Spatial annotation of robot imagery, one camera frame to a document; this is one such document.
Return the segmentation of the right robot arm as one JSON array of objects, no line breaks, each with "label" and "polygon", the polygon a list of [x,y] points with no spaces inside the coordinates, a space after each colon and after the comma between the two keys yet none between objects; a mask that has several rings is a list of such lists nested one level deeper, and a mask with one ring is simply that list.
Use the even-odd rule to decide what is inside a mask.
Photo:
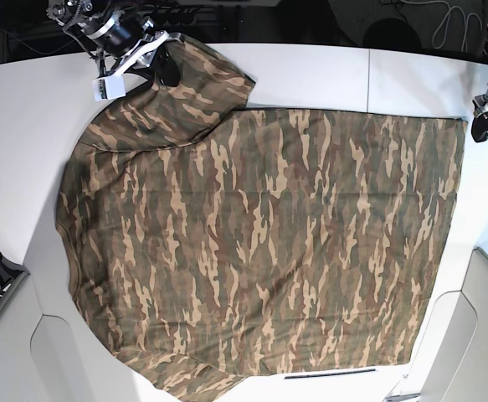
[{"label": "right robot arm", "polygon": [[181,72],[169,54],[167,43],[180,41],[179,33],[157,31],[150,17],[141,17],[125,1],[49,1],[47,15],[81,48],[86,37],[96,46],[88,55],[97,64],[95,88],[104,99],[110,97],[112,80],[126,73],[176,87]]}]

